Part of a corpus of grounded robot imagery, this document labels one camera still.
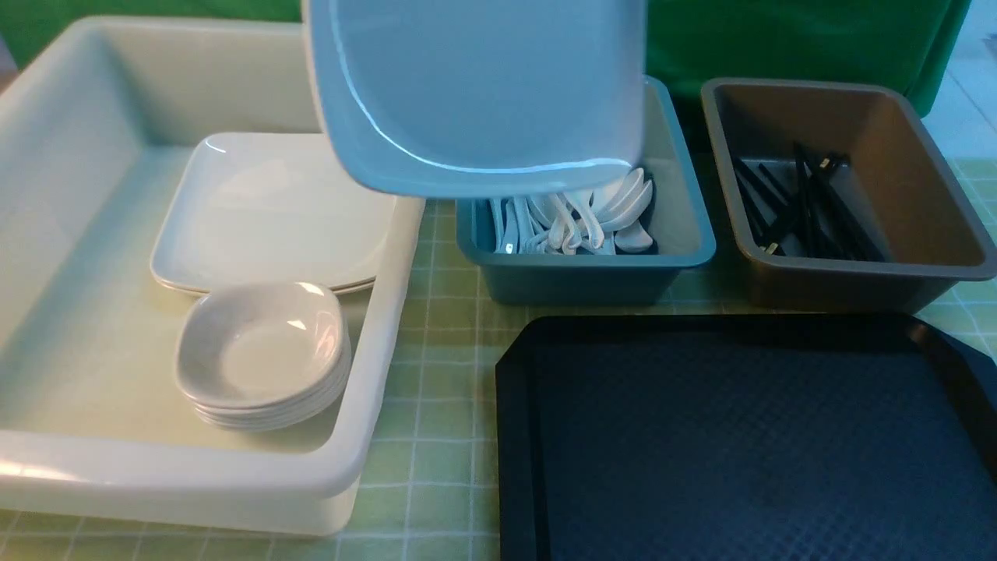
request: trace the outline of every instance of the black chopsticks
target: black chopsticks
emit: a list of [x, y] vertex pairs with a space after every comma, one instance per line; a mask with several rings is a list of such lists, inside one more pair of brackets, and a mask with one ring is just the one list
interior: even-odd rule
[[[763, 180], [743, 160], [733, 159], [755, 243], [767, 254], [784, 256], [785, 241], [794, 236], [802, 251], [798, 257], [884, 261], [882, 252], [831, 184], [835, 173], [847, 165], [848, 156], [832, 152], [816, 159], [800, 143], [793, 144], [793, 153], [793, 193], [765, 164], [758, 165]], [[771, 224], [752, 192], [775, 216]]]

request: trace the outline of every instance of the small white bowl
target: small white bowl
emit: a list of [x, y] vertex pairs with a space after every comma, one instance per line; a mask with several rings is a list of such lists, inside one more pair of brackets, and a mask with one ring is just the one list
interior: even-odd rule
[[176, 385], [208, 409], [293, 409], [292, 401], [320, 390], [343, 354], [350, 354], [348, 336], [339, 299], [323, 286], [281, 282], [214, 290], [194, 305], [183, 326]]

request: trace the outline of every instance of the green checkered tablecloth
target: green checkered tablecloth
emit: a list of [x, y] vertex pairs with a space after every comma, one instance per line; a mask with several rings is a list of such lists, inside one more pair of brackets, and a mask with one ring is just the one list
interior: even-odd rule
[[[997, 162], [953, 163], [991, 235]], [[701, 178], [708, 199], [718, 190]], [[0, 561], [493, 561], [499, 558], [494, 365], [523, 326], [551, 313], [742, 313], [726, 217], [703, 270], [680, 275], [652, 308], [506, 307], [454, 243], [454, 205], [430, 202], [385, 401], [353, 518], [339, 536], [307, 539], [165, 524], [0, 511]], [[921, 317], [993, 354], [997, 283], [957, 286]]]

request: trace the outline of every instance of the stack of bowls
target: stack of bowls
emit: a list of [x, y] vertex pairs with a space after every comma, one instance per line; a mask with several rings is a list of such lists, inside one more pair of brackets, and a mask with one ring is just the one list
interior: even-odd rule
[[346, 318], [328, 288], [233, 286], [190, 312], [176, 350], [176, 384], [206, 423], [276, 430], [334, 403], [351, 362]]

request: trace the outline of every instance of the gray plastic bin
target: gray plastic bin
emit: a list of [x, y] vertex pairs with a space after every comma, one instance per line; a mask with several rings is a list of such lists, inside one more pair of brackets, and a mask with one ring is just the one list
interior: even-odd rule
[[[913, 312], [958, 281], [997, 276], [993, 242], [898, 94], [852, 84], [717, 79], [702, 96], [734, 236], [750, 264], [753, 303]], [[792, 185], [793, 141], [850, 156], [833, 187], [886, 263], [772, 256], [755, 245], [732, 155], [753, 169], [764, 162]]]
[[457, 203], [457, 243], [482, 268], [492, 299], [527, 305], [643, 305], [660, 300], [682, 270], [709, 261], [717, 244], [692, 159], [665, 86], [647, 78], [643, 167], [655, 180], [640, 222], [657, 255], [502, 255], [487, 201]]

